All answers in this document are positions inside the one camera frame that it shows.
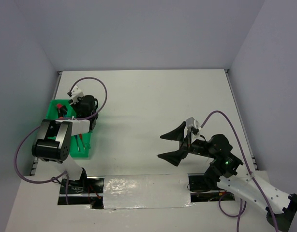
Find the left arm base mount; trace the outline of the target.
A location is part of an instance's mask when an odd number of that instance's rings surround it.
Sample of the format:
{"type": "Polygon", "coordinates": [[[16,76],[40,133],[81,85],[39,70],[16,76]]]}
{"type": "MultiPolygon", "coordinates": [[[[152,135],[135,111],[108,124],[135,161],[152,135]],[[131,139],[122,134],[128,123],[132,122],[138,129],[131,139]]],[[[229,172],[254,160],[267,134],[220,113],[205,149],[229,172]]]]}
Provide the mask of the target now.
{"type": "Polygon", "coordinates": [[[104,176],[89,176],[86,188],[72,186],[69,182],[67,196],[66,179],[54,183],[59,184],[57,205],[87,205],[91,209],[104,209],[104,176]]]}

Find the blue-capped black highlighter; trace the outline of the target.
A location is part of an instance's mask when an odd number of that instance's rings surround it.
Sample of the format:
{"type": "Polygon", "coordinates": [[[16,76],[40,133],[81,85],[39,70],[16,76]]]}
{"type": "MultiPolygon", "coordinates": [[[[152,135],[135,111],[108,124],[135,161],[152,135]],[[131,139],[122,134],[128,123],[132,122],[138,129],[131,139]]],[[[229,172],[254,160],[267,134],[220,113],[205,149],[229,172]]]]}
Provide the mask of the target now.
{"type": "Polygon", "coordinates": [[[68,109],[65,105],[62,105],[62,107],[60,108],[60,111],[63,113],[63,117],[66,117],[68,114],[68,109]]]}

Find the pink-capped black highlighter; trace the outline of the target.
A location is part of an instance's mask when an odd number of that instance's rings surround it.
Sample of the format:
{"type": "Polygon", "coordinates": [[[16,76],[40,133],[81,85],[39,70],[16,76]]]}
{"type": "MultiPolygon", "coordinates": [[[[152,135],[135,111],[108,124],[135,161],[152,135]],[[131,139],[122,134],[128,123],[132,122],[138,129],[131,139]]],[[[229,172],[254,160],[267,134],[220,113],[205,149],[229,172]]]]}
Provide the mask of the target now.
{"type": "Polygon", "coordinates": [[[63,117],[63,113],[60,111],[61,107],[62,107],[61,104],[56,105],[58,117],[63,117]]]}

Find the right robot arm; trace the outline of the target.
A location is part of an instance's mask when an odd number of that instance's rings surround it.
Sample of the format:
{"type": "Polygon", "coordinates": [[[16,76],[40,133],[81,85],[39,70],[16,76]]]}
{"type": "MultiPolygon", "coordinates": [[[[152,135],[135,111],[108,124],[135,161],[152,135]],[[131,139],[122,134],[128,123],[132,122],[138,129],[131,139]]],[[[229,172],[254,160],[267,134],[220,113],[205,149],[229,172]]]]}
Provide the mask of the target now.
{"type": "Polygon", "coordinates": [[[200,134],[201,127],[194,118],[182,122],[176,129],[161,135],[161,139],[178,141],[177,151],[159,154],[158,157],[178,166],[188,154],[211,159],[203,174],[189,176],[192,192],[224,189],[266,214],[267,222],[287,232],[297,212],[297,194],[288,194],[272,186],[234,154],[223,134],[215,134],[208,141],[200,134]]]}

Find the red gel pen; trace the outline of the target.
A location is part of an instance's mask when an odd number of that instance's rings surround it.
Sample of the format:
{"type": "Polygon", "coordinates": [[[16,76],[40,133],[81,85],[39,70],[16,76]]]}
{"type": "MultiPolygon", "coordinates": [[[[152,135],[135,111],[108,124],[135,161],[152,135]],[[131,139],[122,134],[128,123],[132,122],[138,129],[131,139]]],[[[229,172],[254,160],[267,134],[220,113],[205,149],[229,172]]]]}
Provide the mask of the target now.
{"type": "Polygon", "coordinates": [[[80,138],[81,144],[83,146],[83,149],[86,150],[86,146],[85,146],[85,143],[84,143],[84,140],[83,140],[83,135],[79,134],[79,138],[80,138]]]}

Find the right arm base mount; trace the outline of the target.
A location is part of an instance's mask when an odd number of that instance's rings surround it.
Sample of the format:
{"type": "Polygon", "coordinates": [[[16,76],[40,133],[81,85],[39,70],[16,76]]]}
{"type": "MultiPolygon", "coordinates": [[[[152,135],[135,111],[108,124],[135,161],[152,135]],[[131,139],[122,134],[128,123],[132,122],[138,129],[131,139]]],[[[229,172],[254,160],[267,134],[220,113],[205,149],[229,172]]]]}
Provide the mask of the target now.
{"type": "Polygon", "coordinates": [[[188,179],[187,189],[190,191],[192,203],[218,202],[225,193],[224,189],[217,186],[209,187],[203,174],[192,174],[188,179]]]}

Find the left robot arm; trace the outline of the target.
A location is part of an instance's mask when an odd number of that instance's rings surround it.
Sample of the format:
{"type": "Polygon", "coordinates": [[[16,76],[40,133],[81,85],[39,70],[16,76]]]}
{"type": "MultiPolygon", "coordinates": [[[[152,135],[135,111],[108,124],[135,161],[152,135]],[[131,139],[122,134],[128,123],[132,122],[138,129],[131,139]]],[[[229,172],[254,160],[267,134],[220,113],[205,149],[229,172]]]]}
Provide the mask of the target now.
{"type": "Polygon", "coordinates": [[[77,99],[54,100],[50,104],[50,114],[41,122],[32,155],[45,162],[54,162],[64,172],[62,184],[82,193],[89,184],[84,168],[72,158],[75,149],[72,140],[80,140],[80,135],[92,132],[96,125],[98,100],[92,95],[77,99]]]}

